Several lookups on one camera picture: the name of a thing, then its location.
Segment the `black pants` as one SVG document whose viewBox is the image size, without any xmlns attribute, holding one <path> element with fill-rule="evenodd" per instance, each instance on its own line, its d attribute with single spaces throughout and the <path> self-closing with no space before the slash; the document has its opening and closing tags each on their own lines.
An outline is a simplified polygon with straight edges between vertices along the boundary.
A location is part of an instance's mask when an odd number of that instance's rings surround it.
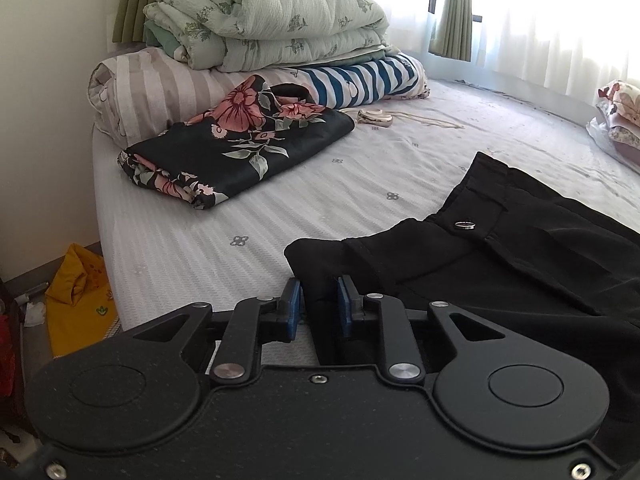
<svg viewBox="0 0 640 480">
<path fill-rule="evenodd" d="M 436 214 L 284 254 L 321 363 L 372 359 L 342 333 L 342 275 L 410 309 L 449 301 L 593 366 L 611 393 L 600 445 L 620 460 L 638 451 L 639 237 L 626 226 L 477 154 Z"/>
</svg>

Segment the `yellow bag on floor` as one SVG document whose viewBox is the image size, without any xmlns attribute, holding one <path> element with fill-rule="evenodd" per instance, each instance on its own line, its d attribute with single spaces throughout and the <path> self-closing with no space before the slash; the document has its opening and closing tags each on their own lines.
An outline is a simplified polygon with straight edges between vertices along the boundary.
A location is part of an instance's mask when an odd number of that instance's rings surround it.
<svg viewBox="0 0 640 480">
<path fill-rule="evenodd" d="M 114 336 L 120 321 L 104 259 L 71 244 L 44 295 L 54 358 Z"/>
</svg>

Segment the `black floral folded cloth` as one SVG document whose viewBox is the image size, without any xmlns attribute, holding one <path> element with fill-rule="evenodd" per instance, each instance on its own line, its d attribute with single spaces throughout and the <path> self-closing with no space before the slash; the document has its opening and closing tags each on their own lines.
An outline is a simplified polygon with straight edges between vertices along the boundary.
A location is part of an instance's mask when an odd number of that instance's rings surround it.
<svg viewBox="0 0 640 480">
<path fill-rule="evenodd" d="M 139 188 L 213 208 L 317 155 L 355 128 L 299 84 L 249 76 L 212 110 L 131 145 L 118 164 Z"/>
</svg>

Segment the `white patterned bed mattress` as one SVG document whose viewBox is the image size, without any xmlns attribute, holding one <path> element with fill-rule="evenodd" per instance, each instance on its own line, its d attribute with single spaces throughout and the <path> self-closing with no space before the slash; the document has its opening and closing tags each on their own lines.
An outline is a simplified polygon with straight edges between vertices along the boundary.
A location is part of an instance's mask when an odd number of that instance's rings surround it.
<svg viewBox="0 0 640 480">
<path fill-rule="evenodd" d="M 122 327 L 192 302 L 229 310 L 280 292 L 285 247 L 341 240 L 439 210 L 474 156 L 485 153 L 631 229 L 639 178 L 602 152 L 586 129 L 528 104 L 433 82 L 426 99 L 386 101 L 388 128 L 360 125 L 302 164 L 209 210 L 134 185 L 119 149 L 92 138 L 96 210 Z"/>
</svg>

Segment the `small round beige object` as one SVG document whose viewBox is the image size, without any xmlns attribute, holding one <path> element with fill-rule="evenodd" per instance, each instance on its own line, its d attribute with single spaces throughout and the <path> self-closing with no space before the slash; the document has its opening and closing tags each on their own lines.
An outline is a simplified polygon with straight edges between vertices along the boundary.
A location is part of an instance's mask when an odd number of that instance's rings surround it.
<svg viewBox="0 0 640 480">
<path fill-rule="evenodd" d="M 358 110 L 357 119 L 360 124 L 388 128 L 393 123 L 393 115 L 385 110 Z"/>
</svg>

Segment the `beige striped folded blanket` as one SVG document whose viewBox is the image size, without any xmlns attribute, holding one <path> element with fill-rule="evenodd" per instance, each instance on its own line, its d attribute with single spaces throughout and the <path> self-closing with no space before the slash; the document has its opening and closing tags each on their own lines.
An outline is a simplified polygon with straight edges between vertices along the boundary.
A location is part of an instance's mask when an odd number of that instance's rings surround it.
<svg viewBox="0 0 640 480">
<path fill-rule="evenodd" d="M 212 110 L 250 75 L 192 70 L 153 47 L 107 58 L 88 83 L 94 125 L 128 148 Z"/>
</svg>

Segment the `green floral folded comforter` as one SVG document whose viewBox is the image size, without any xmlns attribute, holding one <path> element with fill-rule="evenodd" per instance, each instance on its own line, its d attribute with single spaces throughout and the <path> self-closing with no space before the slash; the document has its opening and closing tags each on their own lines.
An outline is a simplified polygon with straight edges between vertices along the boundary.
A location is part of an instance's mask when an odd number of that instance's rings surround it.
<svg viewBox="0 0 640 480">
<path fill-rule="evenodd" d="M 152 0 L 143 12 L 148 44 L 192 70 L 340 66 L 393 49 L 373 0 Z"/>
</svg>

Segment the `olive green curtain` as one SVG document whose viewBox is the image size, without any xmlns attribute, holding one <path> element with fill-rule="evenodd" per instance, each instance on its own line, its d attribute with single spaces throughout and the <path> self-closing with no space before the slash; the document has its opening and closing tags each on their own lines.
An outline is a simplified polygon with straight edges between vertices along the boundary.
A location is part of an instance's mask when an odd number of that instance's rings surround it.
<svg viewBox="0 0 640 480">
<path fill-rule="evenodd" d="M 442 58 L 470 62 L 472 58 L 472 0 L 445 0 L 437 19 L 430 52 Z"/>
</svg>

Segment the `white sheer curtain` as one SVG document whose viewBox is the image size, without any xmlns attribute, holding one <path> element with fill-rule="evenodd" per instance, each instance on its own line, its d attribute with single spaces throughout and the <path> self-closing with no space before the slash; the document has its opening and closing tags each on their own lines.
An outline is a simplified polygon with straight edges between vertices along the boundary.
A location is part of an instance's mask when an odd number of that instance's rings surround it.
<svg viewBox="0 0 640 480">
<path fill-rule="evenodd" d="M 390 42 L 429 54 L 446 0 L 375 0 Z M 469 66 L 592 103 L 614 79 L 639 81 L 639 0 L 471 0 Z"/>
</svg>

